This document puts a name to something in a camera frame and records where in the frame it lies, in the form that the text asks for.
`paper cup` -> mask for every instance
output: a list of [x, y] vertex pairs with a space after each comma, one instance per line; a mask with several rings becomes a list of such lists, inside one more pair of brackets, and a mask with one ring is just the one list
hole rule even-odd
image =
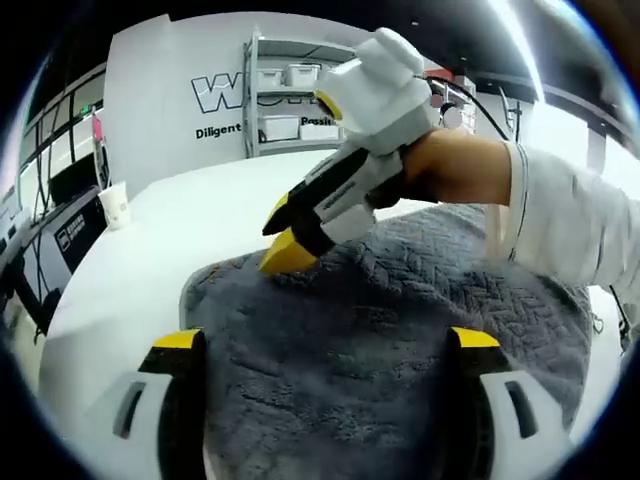
[[131, 223], [131, 210], [127, 200], [126, 182], [116, 183], [98, 194], [104, 217], [110, 230], [119, 230]]

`white table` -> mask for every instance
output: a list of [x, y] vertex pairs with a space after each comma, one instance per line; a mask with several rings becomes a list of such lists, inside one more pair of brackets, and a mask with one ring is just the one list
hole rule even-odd
[[[261, 230], [275, 202], [329, 153], [273, 155], [192, 171], [156, 182], [132, 200], [133, 224], [100, 236], [49, 328], [40, 397], [61, 433], [73, 436], [87, 407], [120, 374], [137, 369], [157, 338], [180, 328], [179, 299], [191, 274], [270, 245], [272, 238]], [[401, 201], [377, 216], [424, 207]], [[610, 297], [597, 296], [596, 303], [594, 309], [615, 327]], [[600, 368], [590, 369], [598, 377], [587, 380], [590, 400], [579, 413], [579, 436], [615, 378], [617, 358], [609, 343], [601, 342]]]

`ceiling light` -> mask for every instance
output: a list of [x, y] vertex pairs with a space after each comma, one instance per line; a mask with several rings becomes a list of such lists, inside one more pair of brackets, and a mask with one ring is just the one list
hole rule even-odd
[[529, 46], [529, 42], [527, 42], [527, 37], [524, 34], [524, 30], [522, 29], [522, 25], [518, 21], [518, 17], [516, 16], [516, 12], [511, 8], [511, 4], [505, 0], [488, 0], [489, 5], [496, 12], [498, 19], [506, 28], [507, 32], [511, 36], [511, 40], [515, 43], [522, 59], [524, 60], [525, 65], [527, 66], [527, 70], [529, 70], [529, 75], [531, 76], [531, 81], [533, 82], [533, 88], [536, 91], [536, 95], [538, 96], [538, 101], [544, 103], [544, 91], [542, 90], [542, 81], [540, 80], [540, 72], [538, 72], [538, 68], [536, 67], [536, 61], [533, 57], [533, 52], [531, 52], [531, 47]]

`white storage bin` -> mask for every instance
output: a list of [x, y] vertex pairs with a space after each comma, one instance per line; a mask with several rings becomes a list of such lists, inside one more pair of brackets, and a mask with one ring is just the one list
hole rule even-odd
[[300, 140], [338, 140], [340, 127], [336, 125], [302, 125]]
[[259, 68], [258, 88], [272, 88], [282, 85], [281, 68]]
[[267, 115], [261, 121], [262, 132], [267, 142], [294, 140], [300, 131], [300, 117], [296, 115]]
[[284, 83], [288, 87], [311, 88], [319, 72], [319, 65], [292, 64], [284, 70]]

